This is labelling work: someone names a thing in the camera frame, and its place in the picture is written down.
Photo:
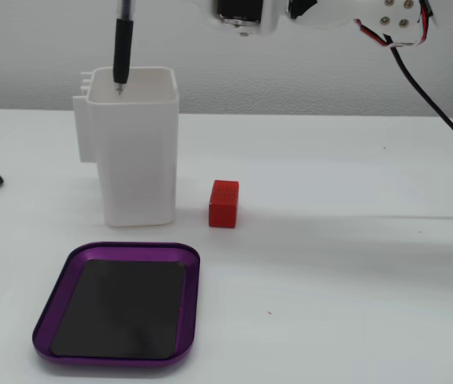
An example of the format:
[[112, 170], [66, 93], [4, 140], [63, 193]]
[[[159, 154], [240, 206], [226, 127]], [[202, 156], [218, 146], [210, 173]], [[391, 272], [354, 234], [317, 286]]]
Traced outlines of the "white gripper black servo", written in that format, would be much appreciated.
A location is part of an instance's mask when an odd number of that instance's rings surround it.
[[209, 25], [243, 37], [268, 35], [278, 25], [279, 1], [210, 1]]

